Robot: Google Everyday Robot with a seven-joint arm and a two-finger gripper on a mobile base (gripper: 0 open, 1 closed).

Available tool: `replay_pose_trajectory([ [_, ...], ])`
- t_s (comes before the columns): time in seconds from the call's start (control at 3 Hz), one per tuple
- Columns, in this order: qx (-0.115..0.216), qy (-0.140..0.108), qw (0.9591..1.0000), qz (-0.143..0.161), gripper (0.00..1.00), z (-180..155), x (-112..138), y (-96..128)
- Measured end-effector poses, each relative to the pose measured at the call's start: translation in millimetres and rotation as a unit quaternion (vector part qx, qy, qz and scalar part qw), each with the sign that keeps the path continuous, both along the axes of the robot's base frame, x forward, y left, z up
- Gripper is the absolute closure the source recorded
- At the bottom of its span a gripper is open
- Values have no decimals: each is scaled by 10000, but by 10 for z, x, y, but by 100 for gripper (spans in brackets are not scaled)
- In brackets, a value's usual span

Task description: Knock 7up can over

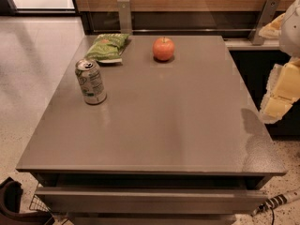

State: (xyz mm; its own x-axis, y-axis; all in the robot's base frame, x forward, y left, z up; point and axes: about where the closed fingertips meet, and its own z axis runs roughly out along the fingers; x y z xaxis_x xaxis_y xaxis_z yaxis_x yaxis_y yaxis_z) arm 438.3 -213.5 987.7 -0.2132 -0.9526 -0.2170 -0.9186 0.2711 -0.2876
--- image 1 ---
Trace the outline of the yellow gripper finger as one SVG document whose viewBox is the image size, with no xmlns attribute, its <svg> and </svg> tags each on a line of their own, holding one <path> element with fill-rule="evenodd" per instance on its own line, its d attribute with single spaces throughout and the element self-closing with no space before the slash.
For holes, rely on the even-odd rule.
<svg viewBox="0 0 300 225">
<path fill-rule="evenodd" d="M 260 105 L 260 118 L 265 124 L 281 120 L 300 99 L 300 59 L 291 59 L 284 66 L 274 64 Z"/>
<path fill-rule="evenodd" d="M 278 38 L 283 18 L 284 18 L 284 14 L 280 14 L 279 16 L 277 16 L 273 21 L 265 25 L 259 31 L 259 36 L 268 39 Z"/>
</svg>

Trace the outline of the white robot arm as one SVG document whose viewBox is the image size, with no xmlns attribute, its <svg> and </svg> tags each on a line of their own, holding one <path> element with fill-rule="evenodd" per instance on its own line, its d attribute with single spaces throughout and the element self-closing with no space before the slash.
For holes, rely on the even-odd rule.
<svg viewBox="0 0 300 225">
<path fill-rule="evenodd" d="M 275 124 L 300 99 L 300 0 L 265 25 L 259 35 L 277 38 L 279 49 L 291 57 L 283 66 L 274 64 L 260 105 L 261 120 Z"/>
</svg>

